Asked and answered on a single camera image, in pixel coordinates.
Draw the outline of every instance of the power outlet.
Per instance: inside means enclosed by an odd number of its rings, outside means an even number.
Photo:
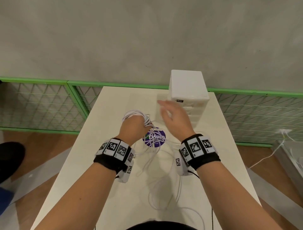
[[[279,129],[276,131],[277,134],[287,134],[290,133],[292,130],[291,129]]]

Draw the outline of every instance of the forearm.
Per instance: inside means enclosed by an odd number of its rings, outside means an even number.
[[[116,172],[93,163],[44,217],[35,230],[93,229]]]
[[[221,162],[197,173],[222,229],[281,229]]]

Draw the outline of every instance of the left hand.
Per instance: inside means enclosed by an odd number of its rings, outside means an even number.
[[[151,127],[144,127],[144,118],[142,116],[133,115],[123,121],[119,135],[116,138],[132,146],[136,141],[144,138]]]

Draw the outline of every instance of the black wrist strap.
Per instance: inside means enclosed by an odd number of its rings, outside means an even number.
[[[130,165],[134,150],[125,142],[118,138],[105,141],[98,152],[94,162],[102,164],[104,167],[115,170],[116,173],[126,170]]]
[[[202,134],[192,135],[182,141],[179,152],[184,162],[195,170],[209,162],[221,161],[208,138]]]

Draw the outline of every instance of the green metal fence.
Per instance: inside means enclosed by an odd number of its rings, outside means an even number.
[[[0,77],[0,130],[78,134],[103,86],[168,86]],[[268,147],[291,129],[303,141],[303,93],[208,88],[239,145]]]

